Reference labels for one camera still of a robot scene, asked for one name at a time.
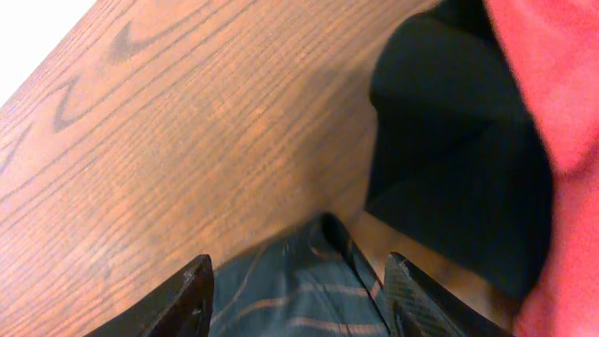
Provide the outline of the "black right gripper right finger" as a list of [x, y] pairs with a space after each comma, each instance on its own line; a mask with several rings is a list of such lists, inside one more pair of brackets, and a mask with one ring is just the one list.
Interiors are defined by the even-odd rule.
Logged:
[[399, 253], [387, 256], [384, 292], [392, 336], [511, 337]]

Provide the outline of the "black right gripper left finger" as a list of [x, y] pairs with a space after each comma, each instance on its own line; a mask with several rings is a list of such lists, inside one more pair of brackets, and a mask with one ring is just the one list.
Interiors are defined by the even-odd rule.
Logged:
[[94, 337], [207, 337], [212, 318], [212, 260], [199, 255], [136, 304], [91, 331]]

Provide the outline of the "black orange patterned jersey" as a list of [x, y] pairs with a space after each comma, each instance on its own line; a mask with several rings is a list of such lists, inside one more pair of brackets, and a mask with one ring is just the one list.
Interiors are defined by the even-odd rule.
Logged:
[[387, 336], [381, 281], [331, 213], [215, 272], [212, 336]]

